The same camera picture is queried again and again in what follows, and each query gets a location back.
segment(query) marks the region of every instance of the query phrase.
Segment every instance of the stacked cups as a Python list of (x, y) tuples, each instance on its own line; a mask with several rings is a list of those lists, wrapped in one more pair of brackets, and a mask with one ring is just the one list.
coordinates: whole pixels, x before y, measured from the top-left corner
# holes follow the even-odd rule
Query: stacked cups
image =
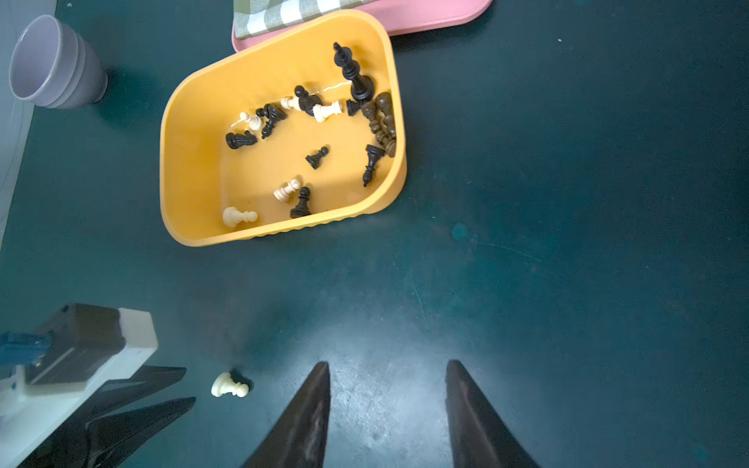
[(10, 58), (10, 89), (37, 106), (74, 109), (95, 103), (106, 85), (106, 73), (91, 45), (50, 15), (26, 27)]

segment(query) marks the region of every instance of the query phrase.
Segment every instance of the dark green table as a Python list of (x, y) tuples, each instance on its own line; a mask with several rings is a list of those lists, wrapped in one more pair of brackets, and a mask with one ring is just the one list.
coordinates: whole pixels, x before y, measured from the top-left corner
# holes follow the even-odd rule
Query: dark green table
[[(148, 401), (198, 401), (125, 466), (236, 467), (325, 359), (327, 467), (448, 467), (457, 358), (546, 468), (749, 467), (745, 2), (497, 0), (397, 37), (395, 203), (200, 249), (161, 221), (159, 125), (232, 53), (231, 2), (58, 16), (111, 88), (34, 113), (0, 329), (70, 301), (153, 314), (150, 363), (188, 372)], [(255, 389), (210, 396), (232, 366)]]

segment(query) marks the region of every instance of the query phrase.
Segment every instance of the white chess pawn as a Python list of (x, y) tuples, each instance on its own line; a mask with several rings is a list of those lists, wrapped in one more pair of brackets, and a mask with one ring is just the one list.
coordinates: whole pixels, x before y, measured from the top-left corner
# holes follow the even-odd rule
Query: white chess pawn
[(241, 112), (239, 114), (239, 120), (247, 122), (249, 128), (254, 131), (258, 131), (263, 127), (263, 119), (259, 118), (257, 115), (250, 117), (247, 112)]
[(299, 97), (296, 97), (296, 96), (283, 97), (281, 99), (281, 107), (288, 111), (292, 109), (297, 110), (297, 111), (302, 110), (302, 108), (299, 107)]
[(213, 386), (210, 388), (210, 393), (214, 397), (219, 397), (225, 393), (231, 393), (232, 395), (242, 398), (246, 397), (249, 393), (249, 386), (246, 383), (234, 382), (228, 372), (222, 372), (213, 382)]
[(302, 188), (302, 183), (299, 179), (291, 179), (285, 187), (274, 190), (273, 195), (276, 196), (278, 201), (288, 201), (289, 195)]
[(229, 207), (224, 210), (224, 224), (230, 228), (236, 228), (241, 222), (255, 222), (258, 220), (258, 214), (254, 211), (245, 211), (242, 213), (235, 207)]
[(329, 106), (321, 106), (320, 104), (315, 104), (315, 107), (312, 108), (312, 114), (315, 116), (315, 120), (320, 123), (325, 122), (325, 119), (333, 114), (341, 113), (343, 113), (343, 108), (341, 107), (340, 101), (336, 101)]

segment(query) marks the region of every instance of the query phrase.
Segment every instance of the pink container lid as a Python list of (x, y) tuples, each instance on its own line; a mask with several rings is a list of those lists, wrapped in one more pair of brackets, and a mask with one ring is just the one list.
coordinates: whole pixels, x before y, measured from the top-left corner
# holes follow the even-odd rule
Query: pink container lid
[[(491, 0), (377, 0), (356, 9), (371, 14), (382, 23), (389, 35), (397, 36), (464, 24), (484, 13), (490, 3)], [(232, 26), (231, 45), (239, 52), (295, 27), (237, 39)]]

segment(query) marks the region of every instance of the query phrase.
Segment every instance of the green checkered cloth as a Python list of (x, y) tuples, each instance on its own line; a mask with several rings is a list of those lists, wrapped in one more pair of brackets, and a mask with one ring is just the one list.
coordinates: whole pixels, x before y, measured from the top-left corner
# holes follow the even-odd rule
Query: green checkered cloth
[(374, 0), (234, 0), (234, 35), (247, 39), (371, 1)]

